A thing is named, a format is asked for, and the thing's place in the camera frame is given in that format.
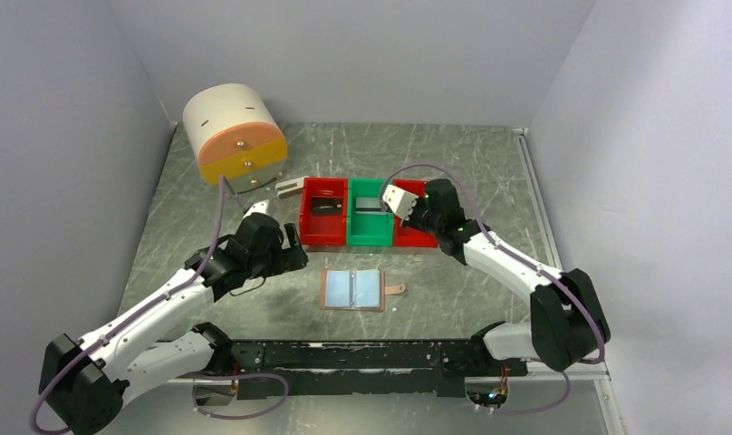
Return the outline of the tan leather card holder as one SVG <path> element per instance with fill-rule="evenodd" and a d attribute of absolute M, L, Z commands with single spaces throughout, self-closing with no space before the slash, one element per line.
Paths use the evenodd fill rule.
<path fill-rule="evenodd" d="M 403 295 L 405 283 L 386 285 L 379 269 L 323 270 L 319 306 L 323 310 L 382 312 L 387 296 Z"/>

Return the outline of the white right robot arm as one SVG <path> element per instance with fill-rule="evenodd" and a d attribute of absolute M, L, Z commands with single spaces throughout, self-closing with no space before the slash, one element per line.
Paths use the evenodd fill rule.
<path fill-rule="evenodd" d="M 470 361 L 478 373 L 494 374 L 511 359 L 537 360 L 562 372 L 604 358 L 611 331 L 587 273 L 540 263 L 467 217 L 450 180 L 431 180 L 424 191 L 407 225 L 431 234 L 445 255 L 505 285 L 530 311 L 526 322 L 499 322 L 477 333 L 481 344 L 472 349 Z"/>

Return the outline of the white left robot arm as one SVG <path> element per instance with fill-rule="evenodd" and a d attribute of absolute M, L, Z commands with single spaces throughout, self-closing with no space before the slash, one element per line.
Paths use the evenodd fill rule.
<path fill-rule="evenodd" d="M 104 326 L 78 339 L 61 334 L 46 347 L 30 423 L 47 404 L 74 434 L 95 434 L 141 394 L 180 376 L 237 374 L 230 337 L 211 323 L 178 339 L 157 340 L 251 279 L 306 267 L 297 228 L 260 211 L 237 230 L 196 251 L 166 284 Z"/>

